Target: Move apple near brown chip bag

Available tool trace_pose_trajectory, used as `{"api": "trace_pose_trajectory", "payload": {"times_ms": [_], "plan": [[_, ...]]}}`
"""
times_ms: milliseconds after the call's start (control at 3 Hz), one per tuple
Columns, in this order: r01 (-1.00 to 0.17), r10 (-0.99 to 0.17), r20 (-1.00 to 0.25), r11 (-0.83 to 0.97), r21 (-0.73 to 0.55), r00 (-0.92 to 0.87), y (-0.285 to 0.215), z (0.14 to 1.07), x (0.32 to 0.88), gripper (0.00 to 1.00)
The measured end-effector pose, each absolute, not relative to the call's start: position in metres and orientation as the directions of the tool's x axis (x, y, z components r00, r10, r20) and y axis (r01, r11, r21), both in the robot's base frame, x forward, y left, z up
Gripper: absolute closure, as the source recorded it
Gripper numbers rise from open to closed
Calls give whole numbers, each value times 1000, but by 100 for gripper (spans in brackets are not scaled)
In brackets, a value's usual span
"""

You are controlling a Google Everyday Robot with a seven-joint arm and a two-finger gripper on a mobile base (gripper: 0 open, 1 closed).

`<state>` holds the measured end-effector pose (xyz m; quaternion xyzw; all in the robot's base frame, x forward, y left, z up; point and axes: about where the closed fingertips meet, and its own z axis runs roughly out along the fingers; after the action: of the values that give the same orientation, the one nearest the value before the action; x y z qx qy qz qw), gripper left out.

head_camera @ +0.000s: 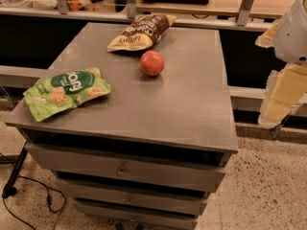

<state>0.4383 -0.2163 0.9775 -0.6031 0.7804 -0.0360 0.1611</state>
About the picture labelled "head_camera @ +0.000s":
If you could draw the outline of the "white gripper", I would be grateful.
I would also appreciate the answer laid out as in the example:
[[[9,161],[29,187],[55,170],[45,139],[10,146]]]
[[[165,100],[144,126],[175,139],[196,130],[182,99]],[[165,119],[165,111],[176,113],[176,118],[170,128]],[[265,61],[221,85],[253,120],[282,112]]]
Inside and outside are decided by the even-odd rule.
[[[272,70],[263,100],[265,123],[280,123],[307,92],[307,0],[295,0],[279,20],[259,35],[255,45],[274,46],[277,58],[288,62],[281,71]]]

